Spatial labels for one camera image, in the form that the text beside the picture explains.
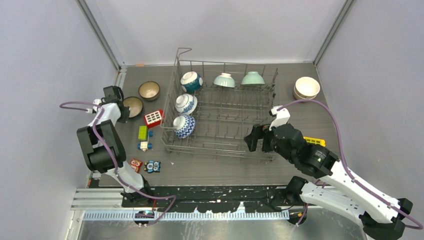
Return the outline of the dark teal glazed bowl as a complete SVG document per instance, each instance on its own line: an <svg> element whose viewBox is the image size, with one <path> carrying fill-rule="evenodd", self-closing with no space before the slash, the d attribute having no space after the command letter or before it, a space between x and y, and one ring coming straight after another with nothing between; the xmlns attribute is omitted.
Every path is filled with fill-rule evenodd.
<svg viewBox="0 0 424 240"><path fill-rule="evenodd" d="M123 105L129 108L129 118L137 117L143 110L143 102L136 96L130 96L123 100Z"/></svg>

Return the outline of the brown patterned bowl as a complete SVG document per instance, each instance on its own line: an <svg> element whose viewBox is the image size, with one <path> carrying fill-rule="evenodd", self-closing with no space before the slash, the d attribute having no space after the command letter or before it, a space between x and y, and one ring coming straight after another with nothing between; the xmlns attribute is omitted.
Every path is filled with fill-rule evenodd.
<svg viewBox="0 0 424 240"><path fill-rule="evenodd" d="M138 88L138 94L146 101L156 100L161 92L160 85L155 81L146 81Z"/></svg>

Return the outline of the beige ceramic bowl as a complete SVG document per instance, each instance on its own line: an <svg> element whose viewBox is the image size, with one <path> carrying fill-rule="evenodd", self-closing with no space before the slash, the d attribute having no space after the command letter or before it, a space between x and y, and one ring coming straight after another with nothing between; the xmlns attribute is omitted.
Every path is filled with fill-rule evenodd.
<svg viewBox="0 0 424 240"><path fill-rule="evenodd" d="M313 99L321 91L321 86L314 78L303 76L296 80L294 90L302 98Z"/></svg>
<svg viewBox="0 0 424 240"><path fill-rule="evenodd" d="M293 96L295 97L296 100L304 100L304 99L314 99L316 97L316 95L313 96L304 96L302 94L300 94L297 90L296 87L293 88Z"/></svg>

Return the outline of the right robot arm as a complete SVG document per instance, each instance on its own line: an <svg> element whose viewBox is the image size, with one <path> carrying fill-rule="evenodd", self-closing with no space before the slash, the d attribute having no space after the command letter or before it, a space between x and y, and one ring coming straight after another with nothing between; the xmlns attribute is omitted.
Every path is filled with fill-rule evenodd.
<svg viewBox="0 0 424 240"><path fill-rule="evenodd" d="M345 169L339 157L319 144L308 143L291 124L269 128L255 124L244 137L248 150L254 152L258 140L262 151L276 152L303 174L333 186L340 192L319 188L306 179L294 176L285 188L291 205L312 204L334 212L362 228L374 240L398 240L406 225L403 213L409 214L413 203L394 198L376 188L358 184L356 174Z"/></svg>

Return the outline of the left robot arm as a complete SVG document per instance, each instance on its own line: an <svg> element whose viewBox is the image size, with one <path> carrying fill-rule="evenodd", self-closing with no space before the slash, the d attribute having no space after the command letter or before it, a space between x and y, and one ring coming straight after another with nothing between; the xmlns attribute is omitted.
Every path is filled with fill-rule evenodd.
<svg viewBox="0 0 424 240"><path fill-rule="evenodd" d="M130 108L124 105L124 94L118 86L103 89L104 97L93 102L95 117L88 126L77 130L80 148L89 170L106 174L122 187L122 196L141 207L153 202L147 180L127 162L124 145L116 131L117 122L126 123Z"/></svg>

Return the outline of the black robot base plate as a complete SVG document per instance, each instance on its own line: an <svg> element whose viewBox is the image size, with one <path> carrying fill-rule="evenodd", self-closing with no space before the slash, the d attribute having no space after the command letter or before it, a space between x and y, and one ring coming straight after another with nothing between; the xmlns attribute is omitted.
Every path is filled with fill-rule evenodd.
<svg viewBox="0 0 424 240"><path fill-rule="evenodd" d="M171 213L234 213L244 207L247 213L274 213L305 206L289 200L285 187L277 185L154 186L147 193L157 199L136 192L121 193L122 207L158 212L170 208Z"/></svg>

